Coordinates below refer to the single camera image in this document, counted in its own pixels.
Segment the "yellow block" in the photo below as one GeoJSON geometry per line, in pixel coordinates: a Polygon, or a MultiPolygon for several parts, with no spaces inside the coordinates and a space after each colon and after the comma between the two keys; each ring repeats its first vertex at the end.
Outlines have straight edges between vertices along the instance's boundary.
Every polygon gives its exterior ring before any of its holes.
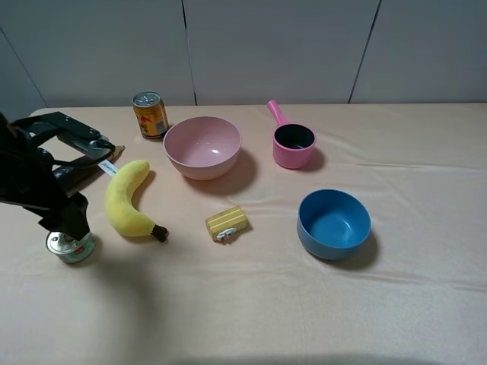
{"type": "Polygon", "coordinates": [[[206,228],[216,242],[224,242],[246,226],[247,217],[241,207],[230,208],[206,220],[206,228]]]}

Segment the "banana stem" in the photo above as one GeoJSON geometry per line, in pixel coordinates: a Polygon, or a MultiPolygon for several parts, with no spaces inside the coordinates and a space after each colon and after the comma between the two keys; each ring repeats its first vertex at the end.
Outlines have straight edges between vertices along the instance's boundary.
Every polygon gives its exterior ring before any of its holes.
{"type": "Polygon", "coordinates": [[[152,229],[151,235],[154,236],[158,241],[165,242],[167,239],[167,228],[158,226],[156,224],[152,229]]]}

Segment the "wire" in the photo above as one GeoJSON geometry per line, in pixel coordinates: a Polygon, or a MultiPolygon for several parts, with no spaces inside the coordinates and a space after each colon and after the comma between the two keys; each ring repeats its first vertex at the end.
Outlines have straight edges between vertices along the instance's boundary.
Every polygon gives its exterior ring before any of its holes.
{"type": "Polygon", "coordinates": [[[58,165],[58,166],[68,166],[68,167],[76,167],[79,169],[86,169],[88,167],[93,167],[93,166],[98,165],[101,161],[106,160],[108,157],[110,157],[113,154],[113,152],[115,152],[115,146],[113,144],[109,143],[108,141],[100,139],[97,143],[102,148],[110,149],[110,152],[103,155],[102,157],[99,157],[97,159],[94,159],[94,160],[88,161],[88,162],[71,162],[71,161],[63,161],[63,160],[51,160],[49,158],[33,156],[31,154],[24,154],[22,152],[10,150],[7,148],[0,148],[0,154],[6,154],[8,156],[21,158],[23,160],[30,160],[30,161],[35,161],[38,163],[44,163],[46,165],[58,165]]]}

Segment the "toy banana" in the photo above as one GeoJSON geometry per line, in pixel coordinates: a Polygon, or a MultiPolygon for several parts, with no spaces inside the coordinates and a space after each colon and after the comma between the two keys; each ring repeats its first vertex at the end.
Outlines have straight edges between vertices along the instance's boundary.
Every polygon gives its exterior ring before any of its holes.
{"type": "Polygon", "coordinates": [[[164,242],[167,229],[158,226],[151,218],[132,206],[134,191],[148,174],[149,162],[144,160],[135,160],[123,166],[108,184],[105,214],[113,228],[123,236],[137,237],[151,234],[164,242]]]}

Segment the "panel seam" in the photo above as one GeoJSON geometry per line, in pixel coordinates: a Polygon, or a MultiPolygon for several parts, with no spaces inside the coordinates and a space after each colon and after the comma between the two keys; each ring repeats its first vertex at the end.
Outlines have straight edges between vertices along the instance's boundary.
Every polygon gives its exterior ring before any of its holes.
{"type": "Polygon", "coordinates": [[[46,100],[44,99],[43,95],[40,93],[40,90],[39,88],[37,87],[36,83],[33,82],[33,79],[32,79],[32,76],[30,76],[30,73],[29,71],[26,69],[24,63],[22,62],[21,58],[19,57],[19,55],[17,54],[17,51],[15,50],[14,48],[14,45],[12,44],[12,42],[9,40],[9,38],[7,37],[7,34],[5,34],[5,32],[3,31],[2,28],[0,28],[0,33],[3,34],[3,36],[5,37],[5,40],[7,41],[7,44],[10,46],[12,52],[14,53],[15,57],[17,58],[17,60],[19,61],[19,63],[21,64],[22,66],[22,69],[25,71],[27,77],[29,78],[30,82],[32,83],[33,85],[33,88],[37,91],[37,94],[39,95],[40,99],[43,101],[44,103],[44,106],[46,108],[49,108],[49,105],[47,105],[46,103],[46,100]]]}
{"type": "Polygon", "coordinates": [[[198,98],[196,97],[195,78],[193,77],[193,61],[191,59],[191,49],[189,48],[188,25],[186,22],[186,9],[184,8],[184,0],[181,0],[181,8],[183,9],[184,33],[186,35],[186,48],[188,49],[189,74],[191,75],[191,84],[193,85],[193,97],[195,99],[195,105],[198,105],[198,98]]]}
{"type": "Polygon", "coordinates": [[[365,43],[364,52],[362,53],[362,57],[360,59],[360,63],[358,64],[357,74],[355,75],[355,80],[353,81],[352,91],[350,92],[349,102],[352,102],[353,92],[355,91],[355,86],[357,85],[358,75],[362,69],[362,64],[364,63],[365,53],[367,52],[368,44],[371,41],[372,32],[374,31],[375,21],[377,20],[377,16],[379,15],[379,9],[382,5],[382,0],[379,0],[379,4],[377,4],[377,9],[375,10],[374,20],[372,21],[371,29],[368,32],[367,42],[365,43]]]}

